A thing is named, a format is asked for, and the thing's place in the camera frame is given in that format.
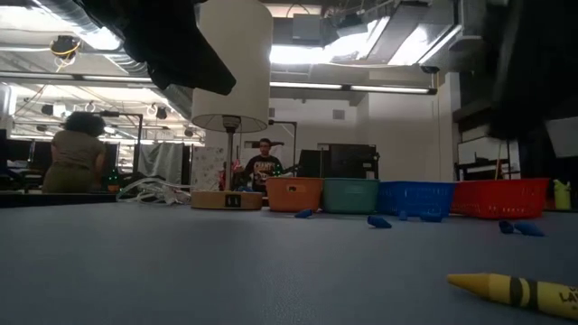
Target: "table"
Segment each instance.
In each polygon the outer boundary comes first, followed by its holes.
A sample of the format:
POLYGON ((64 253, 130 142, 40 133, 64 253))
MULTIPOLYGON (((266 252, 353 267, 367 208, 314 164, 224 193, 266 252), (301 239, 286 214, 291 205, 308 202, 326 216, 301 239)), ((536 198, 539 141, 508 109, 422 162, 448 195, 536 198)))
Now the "table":
POLYGON ((547 237, 470 218, 373 229, 352 216, 136 203, 0 214, 3 324, 572 324, 445 281, 577 284, 571 214, 536 221, 547 237))

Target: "red basket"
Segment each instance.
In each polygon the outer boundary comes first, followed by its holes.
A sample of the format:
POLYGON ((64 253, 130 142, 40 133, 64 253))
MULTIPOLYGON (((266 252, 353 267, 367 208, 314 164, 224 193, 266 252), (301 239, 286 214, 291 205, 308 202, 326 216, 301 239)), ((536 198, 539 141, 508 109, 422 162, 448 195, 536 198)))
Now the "red basket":
POLYGON ((452 213, 478 218, 539 218, 548 179, 463 181, 456 184, 452 213))

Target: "blue basket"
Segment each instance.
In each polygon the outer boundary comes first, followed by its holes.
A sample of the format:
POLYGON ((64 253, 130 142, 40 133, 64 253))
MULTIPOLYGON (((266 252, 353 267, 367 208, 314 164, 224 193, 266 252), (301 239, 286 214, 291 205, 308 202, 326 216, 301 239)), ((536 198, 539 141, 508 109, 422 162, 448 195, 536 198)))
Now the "blue basket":
POLYGON ((447 217, 455 183, 383 181, 379 183, 378 212, 408 217, 447 217))

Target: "curly hair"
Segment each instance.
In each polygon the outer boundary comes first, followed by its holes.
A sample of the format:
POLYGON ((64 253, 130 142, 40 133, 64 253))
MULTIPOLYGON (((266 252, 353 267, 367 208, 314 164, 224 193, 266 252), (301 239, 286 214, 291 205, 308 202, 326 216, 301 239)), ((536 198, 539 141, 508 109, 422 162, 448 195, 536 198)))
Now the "curly hair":
POLYGON ((105 120, 90 113, 74 112, 66 119, 64 129, 98 137, 105 133, 105 120))

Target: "air vent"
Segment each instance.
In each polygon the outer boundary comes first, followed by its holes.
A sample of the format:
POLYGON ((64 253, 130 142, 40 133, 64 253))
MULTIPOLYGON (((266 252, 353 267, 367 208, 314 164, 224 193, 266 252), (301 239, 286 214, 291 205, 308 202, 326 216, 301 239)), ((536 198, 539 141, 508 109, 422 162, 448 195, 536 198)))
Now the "air vent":
POLYGON ((333 109, 333 119, 345 120, 345 111, 343 109, 333 109))

